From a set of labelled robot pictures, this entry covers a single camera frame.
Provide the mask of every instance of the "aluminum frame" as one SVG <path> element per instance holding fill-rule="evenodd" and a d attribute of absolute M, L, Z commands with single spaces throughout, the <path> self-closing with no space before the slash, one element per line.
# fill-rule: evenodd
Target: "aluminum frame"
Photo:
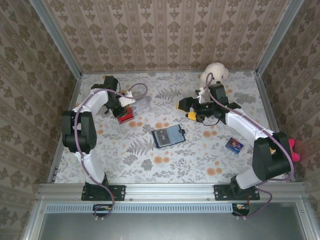
<path fill-rule="evenodd" d="M 246 201 L 215 201 L 214 185 L 221 183 L 158 183 L 124 184 L 125 200 L 116 204 L 215 204 L 244 203 Z M 37 240 L 42 228 L 48 204 L 63 203 L 72 206 L 84 203 L 110 204 L 110 201 L 81 201 L 82 183 L 41 184 L 23 240 Z M 319 239 L 319 228 L 309 204 L 302 182 L 268 182 L 262 189 L 272 193 L 273 203 L 295 203 L 308 240 Z M 264 203 L 269 195 L 260 193 Z"/>
<path fill-rule="evenodd" d="M 280 45 L 303 3 L 304 0 L 292 0 L 289 2 L 288 7 L 282 15 L 278 26 L 276 27 L 268 45 L 263 52 L 262 57 L 260 58 L 258 65 L 256 66 L 256 72 L 259 75 L 262 75 L 266 70 L 271 58 L 275 54 L 278 46 Z"/>
<path fill-rule="evenodd" d="M 279 128 L 278 128 L 278 124 L 276 121 L 276 117 L 274 114 L 274 111 L 272 110 L 271 107 L 271 103 L 267 94 L 267 90 L 263 81 L 263 78 L 261 77 L 260 74 L 255 74 L 254 75 L 254 79 L 256 82 L 256 86 L 258 88 L 260 97 L 261 97 L 261 101 L 262 101 L 262 105 L 265 111 L 265 115 L 266 115 L 266 119 L 268 120 L 270 129 L 276 133 L 279 132 Z"/>

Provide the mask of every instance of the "wall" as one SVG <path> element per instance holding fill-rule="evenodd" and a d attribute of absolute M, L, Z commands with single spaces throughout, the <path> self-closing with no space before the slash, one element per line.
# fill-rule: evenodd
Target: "wall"
<path fill-rule="evenodd" d="M 81 70 L 255 69 L 289 0 L 45 0 Z"/>
<path fill-rule="evenodd" d="M 295 177 L 320 220 L 320 1 L 304 1 L 262 78 L 280 130 L 297 140 Z"/>
<path fill-rule="evenodd" d="M 47 181 L 75 79 L 27 0 L 0 1 L 0 239 L 19 239 Z"/>

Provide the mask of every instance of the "table surface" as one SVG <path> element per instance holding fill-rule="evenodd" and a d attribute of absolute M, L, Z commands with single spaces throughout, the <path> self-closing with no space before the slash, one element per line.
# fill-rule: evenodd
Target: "table surface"
<path fill-rule="evenodd" d="M 199 74 L 113 74 L 123 90 L 135 83 L 147 84 L 146 100 L 150 108 L 121 125 L 112 113 L 105 114 L 105 107 L 94 117 L 96 155 L 109 183 L 228 183 L 232 176 L 249 168 L 253 148 L 235 129 L 222 122 L 204 126 L 187 119 L 185 112 L 176 109 L 179 100 L 196 97 Z M 103 74 L 83 75 L 77 104 L 86 98 L 93 84 L 103 83 L 104 77 Z M 253 72 L 230 72 L 223 84 L 229 102 L 238 103 L 251 118 L 269 127 Z M 216 121 L 206 118 L 205 123 Z M 151 131 L 177 124 L 185 129 L 186 141 L 155 148 Z M 230 138 L 244 145 L 238 155 L 225 147 Z M 65 148 L 55 183 L 84 183 L 85 179 L 80 162 Z"/>

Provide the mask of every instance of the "teddy bear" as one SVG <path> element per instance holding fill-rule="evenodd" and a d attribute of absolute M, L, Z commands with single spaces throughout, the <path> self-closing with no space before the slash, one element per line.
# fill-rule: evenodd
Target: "teddy bear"
<path fill-rule="evenodd" d="M 216 84 L 217 81 L 220 81 L 223 84 L 229 75 L 229 71 L 225 68 L 225 65 L 220 62 L 213 62 L 207 66 L 204 72 L 200 75 L 199 89 L 206 87 L 206 78 L 209 73 L 212 73 L 214 77 L 211 84 Z"/>

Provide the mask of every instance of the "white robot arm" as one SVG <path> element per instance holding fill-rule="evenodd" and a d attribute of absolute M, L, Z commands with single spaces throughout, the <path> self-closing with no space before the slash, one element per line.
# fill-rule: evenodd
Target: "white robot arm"
<path fill-rule="evenodd" d="M 99 165 L 95 153 L 97 134 L 93 116 L 98 113 L 102 106 L 106 106 L 107 109 L 112 110 L 115 117 L 122 117 L 127 114 L 125 106 L 136 102 L 132 99 L 133 95 L 131 91 L 125 93 L 125 95 L 130 98 L 117 98 L 112 92 L 97 91 L 99 89 L 111 89 L 115 91 L 117 85 L 117 79 L 112 76 L 107 76 L 103 84 L 95 84 L 92 86 L 90 94 L 79 106 L 75 107 L 72 111 L 65 111 L 62 114 L 63 145 L 69 148 L 80 162 L 83 160 L 83 164 L 90 174 L 90 176 L 86 176 L 86 182 L 89 184 L 95 184 L 91 178 L 98 183 L 102 183 L 105 179 L 105 172 Z M 77 112 L 80 112 L 78 123 L 81 124 L 81 127 L 78 127 L 77 135 L 83 156 L 78 152 L 75 144 L 76 139 L 73 124 Z"/>
<path fill-rule="evenodd" d="M 253 146 L 252 167 L 234 176 L 230 186 L 241 192 L 241 190 L 290 172 L 291 164 L 286 154 L 291 156 L 291 150 L 287 135 L 283 132 L 274 133 L 265 129 L 248 117 L 238 104 L 229 103 L 221 83 L 210 85 L 208 90 L 218 103 L 205 101 L 202 95 L 207 91 L 201 88 L 195 91 L 198 95 L 197 98 L 186 97 L 179 101 L 177 108 L 187 112 L 186 117 L 199 123 L 202 123 L 205 117 L 214 116 L 238 131 Z M 281 145 L 281 148 L 274 143 L 270 136 Z"/>

